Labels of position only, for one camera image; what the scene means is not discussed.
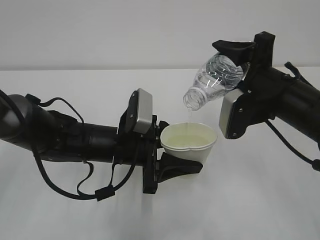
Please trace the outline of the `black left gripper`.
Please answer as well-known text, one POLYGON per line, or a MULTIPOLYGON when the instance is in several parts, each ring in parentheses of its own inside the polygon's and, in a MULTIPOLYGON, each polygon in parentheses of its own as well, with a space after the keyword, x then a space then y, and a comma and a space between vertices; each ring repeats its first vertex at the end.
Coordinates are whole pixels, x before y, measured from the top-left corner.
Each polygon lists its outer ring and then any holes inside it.
POLYGON ((118 125, 113 162, 116 165, 129 165, 130 168, 123 180, 113 187, 115 191, 124 186, 136 166, 142 167, 142 192, 144 194, 155 194, 158 189, 158 182, 201 172, 202 163, 178 158, 164 152, 159 160, 157 175, 156 160, 160 143, 159 130, 164 130, 170 124, 161 120, 157 125, 157 116, 153 115, 147 133, 138 133, 132 129, 126 129, 126 127, 132 125, 130 120, 124 114, 121 116, 118 125))

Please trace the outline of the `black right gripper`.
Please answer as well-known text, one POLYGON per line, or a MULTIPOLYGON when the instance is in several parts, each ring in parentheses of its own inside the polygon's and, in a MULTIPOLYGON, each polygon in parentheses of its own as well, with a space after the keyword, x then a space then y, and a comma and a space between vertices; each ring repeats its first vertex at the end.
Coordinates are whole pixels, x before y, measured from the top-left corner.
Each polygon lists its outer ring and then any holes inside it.
POLYGON ((237 101, 235 112, 238 125, 274 120, 281 93, 294 81, 293 77, 273 67, 275 38, 275 35, 262 31, 249 42, 217 40, 212 43, 213 48, 236 66, 250 64, 240 84, 243 95, 237 101))

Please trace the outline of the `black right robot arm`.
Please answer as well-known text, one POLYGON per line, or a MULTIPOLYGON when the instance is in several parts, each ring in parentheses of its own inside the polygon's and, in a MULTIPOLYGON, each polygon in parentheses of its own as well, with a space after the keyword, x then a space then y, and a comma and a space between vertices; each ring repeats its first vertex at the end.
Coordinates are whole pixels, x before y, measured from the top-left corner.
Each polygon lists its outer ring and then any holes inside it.
POLYGON ((236 66, 249 63, 247 74, 222 101, 219 128, 226 139, 242 137, 247 127, 279 118, 316 143, 320 141, 320 91, 285 66, 293 76, 272 66, 275 35, 262 31, 252 42, 217 40, 212 46, 236 66))

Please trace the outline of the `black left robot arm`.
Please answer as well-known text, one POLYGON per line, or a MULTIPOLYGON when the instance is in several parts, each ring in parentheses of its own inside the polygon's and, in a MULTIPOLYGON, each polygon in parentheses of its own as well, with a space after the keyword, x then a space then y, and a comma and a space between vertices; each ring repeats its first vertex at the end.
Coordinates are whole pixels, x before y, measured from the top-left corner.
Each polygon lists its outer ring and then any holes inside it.
POLYGON ((135 90, 117 127, 86 123, 81 116, 48 110, 53 99, 42 102, 27 94, 0 94, 0 138, 32 152, 45 183, 55 192, 74 200, 104 200, 115 195, 131 177, 135 167, 142 168, 142 191, 154 194, 158 184, 184 175, 199 173, 203 165, 186 157, 164 152, 160 136, 168 126, 153 114, 153 98, 143 89, 135 90), (93 194, 70 193, 49 178, 43 161, 94 162, 128 165, 129 170, 117 185, 109 183, 93 194))

